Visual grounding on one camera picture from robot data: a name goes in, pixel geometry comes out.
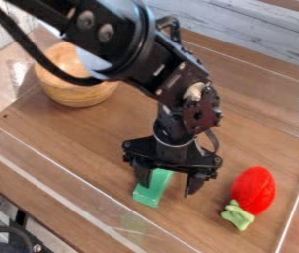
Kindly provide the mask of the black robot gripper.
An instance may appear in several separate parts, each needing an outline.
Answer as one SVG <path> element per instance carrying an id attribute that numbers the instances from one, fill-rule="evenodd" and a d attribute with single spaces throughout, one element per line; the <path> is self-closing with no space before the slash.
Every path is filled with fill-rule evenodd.
<path id="1" fill-rule="evenodd" d="M 170 146 L 152 135 L 122 142 L 124 160 L 134 169 L 137 183 L 148 188 L 150 171 L 156 168 L 186 175 L 184 197 L 194 194 L 204 182 L 217 177 L 222 160 L 214 152 L 204 149 L 196 140 Z"/>

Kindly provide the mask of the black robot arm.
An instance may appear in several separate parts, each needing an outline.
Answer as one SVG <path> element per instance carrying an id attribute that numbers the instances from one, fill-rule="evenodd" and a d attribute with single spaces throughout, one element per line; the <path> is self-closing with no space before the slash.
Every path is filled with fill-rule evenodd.
<path id="1" fill-rule="evenodd" d="M 220 97 L 198 58 L 181 44 L 174 17 L 156 18 L 142 0 L 6 0 L 53 27 L 60 38 L 106 66 L 82 63 L 86 77 L 65 73 L 49 61 L 14 20 L 0 9 L 0 25 L 33 60 L 61 80 L 94 86 L 122 81 L 157 101 L 152 135 L 122 143 L 124 160 L 137 182 L 149 185 L 150 172 L 165 169 L 186 175 L 184 193 L 193 194 L 217 177 L 222 159 L 197 143 L 220 124 Z"/>

